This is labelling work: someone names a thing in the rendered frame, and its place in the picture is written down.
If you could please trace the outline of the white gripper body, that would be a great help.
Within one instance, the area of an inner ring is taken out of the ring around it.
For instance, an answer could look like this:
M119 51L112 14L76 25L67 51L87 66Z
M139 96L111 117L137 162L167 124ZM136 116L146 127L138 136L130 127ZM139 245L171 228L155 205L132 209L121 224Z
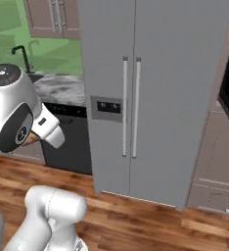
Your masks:
M64 133L59 125L52 128L46 128L38 133L39 137L52 145L54 148L59 148L65 142Z

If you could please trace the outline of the black dishwasher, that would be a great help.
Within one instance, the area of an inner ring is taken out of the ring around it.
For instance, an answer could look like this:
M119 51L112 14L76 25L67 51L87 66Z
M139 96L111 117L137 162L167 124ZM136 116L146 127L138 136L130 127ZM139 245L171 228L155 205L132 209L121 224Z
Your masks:
M46 103L45 106L60 121L65 135L65 142L58 149L45 141L41 142L46 165L92 175L86 108L54 103Z

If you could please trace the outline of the pale brown base cupboard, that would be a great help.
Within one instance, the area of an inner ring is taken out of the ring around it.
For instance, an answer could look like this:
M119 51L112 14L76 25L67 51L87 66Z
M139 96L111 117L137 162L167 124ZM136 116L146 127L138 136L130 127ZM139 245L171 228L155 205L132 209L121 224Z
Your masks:
M34 163L45 163L41 143L39 141L17 148L10 156Z

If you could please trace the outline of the dark sink basin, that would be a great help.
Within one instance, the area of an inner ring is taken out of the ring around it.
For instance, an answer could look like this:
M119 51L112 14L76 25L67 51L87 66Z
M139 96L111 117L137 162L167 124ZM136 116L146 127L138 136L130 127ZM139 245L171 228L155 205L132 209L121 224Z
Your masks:
M43 75L36 75L36 74L29 74L28 76L32 82L37 82L38 80L43 78Z

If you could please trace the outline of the dark curved sink tap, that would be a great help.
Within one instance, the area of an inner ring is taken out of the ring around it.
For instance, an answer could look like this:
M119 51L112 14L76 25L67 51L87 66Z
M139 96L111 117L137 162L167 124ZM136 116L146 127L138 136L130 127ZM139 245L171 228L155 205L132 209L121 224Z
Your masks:
M18 50L21 50L22 51L22 54L23 54L23 61L24 61L24 64L25 64L25 71L27 74L34 74L35 72L33 72L31 69L30 69L30 64L29 64L29 61L28 61L28 58L27 58L27 55L26 55L26 51L25 51L25 48L23 45L18 45L18 46L15 46L11 49L11 53L12 55L15 55L16 52Z

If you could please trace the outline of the grey double-door fridge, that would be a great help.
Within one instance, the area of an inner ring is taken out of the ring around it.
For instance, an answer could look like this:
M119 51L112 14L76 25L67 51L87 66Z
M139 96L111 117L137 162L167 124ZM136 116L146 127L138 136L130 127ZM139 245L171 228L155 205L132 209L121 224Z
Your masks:
M229 0L78 0L94 186L184 208Z

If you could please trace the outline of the pale brown tall cupboard unit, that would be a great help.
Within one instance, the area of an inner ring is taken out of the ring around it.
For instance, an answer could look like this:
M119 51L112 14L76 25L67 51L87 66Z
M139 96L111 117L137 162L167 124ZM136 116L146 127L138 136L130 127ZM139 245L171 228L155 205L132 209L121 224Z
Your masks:
M229 207L229 118L218 101L218 94L228 57L229 25L186 203L187 207L222 214L228 214L225 210Z

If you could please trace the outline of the pale brown wall cupboards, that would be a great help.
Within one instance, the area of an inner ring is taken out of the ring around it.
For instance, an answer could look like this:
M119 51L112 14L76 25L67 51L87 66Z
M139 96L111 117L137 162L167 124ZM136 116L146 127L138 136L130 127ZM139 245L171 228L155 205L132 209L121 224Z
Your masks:
M31 37L79 39L76 0L23 0Z

